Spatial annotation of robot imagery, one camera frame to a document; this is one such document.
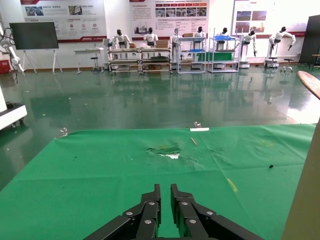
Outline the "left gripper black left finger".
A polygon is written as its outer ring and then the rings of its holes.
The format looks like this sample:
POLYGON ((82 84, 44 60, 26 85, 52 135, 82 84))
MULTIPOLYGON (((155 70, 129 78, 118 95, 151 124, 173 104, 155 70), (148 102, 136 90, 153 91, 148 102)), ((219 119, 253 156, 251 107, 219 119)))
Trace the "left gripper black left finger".
POLYGON ((86 240, 155 240, 161 224, 161 190, 141 195, 137 205, 88 235, 86 240))

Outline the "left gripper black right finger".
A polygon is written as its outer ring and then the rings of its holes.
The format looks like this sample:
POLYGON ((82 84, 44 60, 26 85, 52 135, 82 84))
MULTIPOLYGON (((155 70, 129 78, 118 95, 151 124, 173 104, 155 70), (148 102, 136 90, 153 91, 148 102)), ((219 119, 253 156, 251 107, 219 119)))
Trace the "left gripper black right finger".
POLYGON ((194 240, 261 240, 262 238, 230 219, 196 202, 189 192, 170 185, 173 221, 180 237, 194 240))

